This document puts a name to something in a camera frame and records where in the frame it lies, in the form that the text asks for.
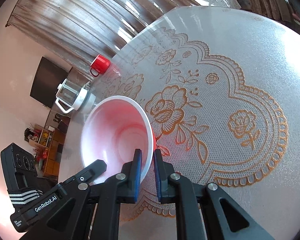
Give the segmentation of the wooden desk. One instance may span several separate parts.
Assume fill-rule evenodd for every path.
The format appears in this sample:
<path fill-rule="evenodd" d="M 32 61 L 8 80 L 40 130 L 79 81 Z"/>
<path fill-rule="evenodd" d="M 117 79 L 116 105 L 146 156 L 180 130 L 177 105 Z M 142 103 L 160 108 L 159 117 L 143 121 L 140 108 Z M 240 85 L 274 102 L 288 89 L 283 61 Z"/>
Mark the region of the wooden desk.
<path fill-rule="evenodd" d="M 55 129 L 48 148 L 47 158 L 43 161 L 42 172 L 44 177 L 58 177 L 64 142 L 65 134 Z"/>

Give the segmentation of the white glass electric kettle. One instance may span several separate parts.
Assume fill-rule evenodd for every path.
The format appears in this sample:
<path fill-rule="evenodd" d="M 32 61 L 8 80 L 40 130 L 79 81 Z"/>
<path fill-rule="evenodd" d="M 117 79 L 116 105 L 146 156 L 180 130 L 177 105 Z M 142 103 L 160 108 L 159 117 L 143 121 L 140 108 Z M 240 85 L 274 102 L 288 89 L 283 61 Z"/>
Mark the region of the white glass electric kettle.
<path fill-rule="evenodd" d="M 90 81 L 80 86 L 65 79 L 57 87 L 55 104 L 64 114 L 80 108 L 83 112 L 89 111 L 96 100 L 96 96 L 90 92 L 90 85 Z"/>

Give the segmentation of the wooden shelf with items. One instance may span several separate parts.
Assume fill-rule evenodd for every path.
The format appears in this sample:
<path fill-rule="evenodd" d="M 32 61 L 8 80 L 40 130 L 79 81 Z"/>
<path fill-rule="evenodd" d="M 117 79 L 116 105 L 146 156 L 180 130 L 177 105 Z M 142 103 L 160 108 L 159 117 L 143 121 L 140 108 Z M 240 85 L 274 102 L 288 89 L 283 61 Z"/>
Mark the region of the wooden shelf with items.
<path fill-rule="evenodd" d="M 28 127 L 24 131 L 24 140 L 32 147 L 49 148 L 53 139 L 55 129 L 49 127 L 48 129 L 39 126 L 38 124 Z"/>

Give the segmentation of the black wall television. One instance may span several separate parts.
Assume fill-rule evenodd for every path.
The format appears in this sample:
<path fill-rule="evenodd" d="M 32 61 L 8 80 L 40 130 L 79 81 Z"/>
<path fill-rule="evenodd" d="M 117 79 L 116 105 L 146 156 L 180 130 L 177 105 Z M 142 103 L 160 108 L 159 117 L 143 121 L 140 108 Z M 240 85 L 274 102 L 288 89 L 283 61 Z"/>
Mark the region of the black wall television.
<path fill-rule="evenodd" d="M 34 76 L 30 97 L 52 108 L 58 91 L 57 87 L 67 76 L 66 70 L 42 57 Z"/>

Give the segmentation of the grey sheer curtain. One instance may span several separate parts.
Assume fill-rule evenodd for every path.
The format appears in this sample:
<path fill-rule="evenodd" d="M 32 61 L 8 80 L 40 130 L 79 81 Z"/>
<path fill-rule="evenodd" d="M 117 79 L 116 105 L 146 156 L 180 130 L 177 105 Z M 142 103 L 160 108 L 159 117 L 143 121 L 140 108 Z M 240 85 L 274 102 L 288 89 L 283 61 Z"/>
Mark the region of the grey sheer curtain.
<path fill-rule="evenodd" d="M 162 15 L 191 5 L 240 7 L 237 0 L 18 0 L 7 25 L 90 76 L 96 55 L 112 58 Z"/>

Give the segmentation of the red ceramic mug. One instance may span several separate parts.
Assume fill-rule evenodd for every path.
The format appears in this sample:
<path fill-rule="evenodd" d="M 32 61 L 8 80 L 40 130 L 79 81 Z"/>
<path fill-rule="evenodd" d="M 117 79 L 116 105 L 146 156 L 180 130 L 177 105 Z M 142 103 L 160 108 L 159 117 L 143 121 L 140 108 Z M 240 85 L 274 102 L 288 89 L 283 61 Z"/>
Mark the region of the red ceramic mug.
<path fill-rule="evenodd" d="M 90 74 L 93 77 L 98 77 L 100 74 L 104 74 L 111 65 L 111 61 L 104 57 L 101 54 L 98 54 L 97 57 L 90 64 Z"/>

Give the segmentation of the red plastic bowl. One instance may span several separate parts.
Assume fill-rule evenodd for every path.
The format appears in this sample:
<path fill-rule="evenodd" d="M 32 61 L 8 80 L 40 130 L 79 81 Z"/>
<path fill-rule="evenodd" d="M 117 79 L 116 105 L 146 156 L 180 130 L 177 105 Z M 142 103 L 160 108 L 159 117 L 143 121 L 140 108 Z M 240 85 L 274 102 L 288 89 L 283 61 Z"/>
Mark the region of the red plastic bowl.
<path fill-rule="evenodd" d="M 98 103 L 84 123 L 81 135 L 81 158 L 87 167 L 97 159 L 107 170 L 93 183 L 100 184 L 118 174 L 124 163 L 142 152 L 141 180 L 151 166 L 155 137 L 142 107 L 126 96 L 111 96 Z"/>

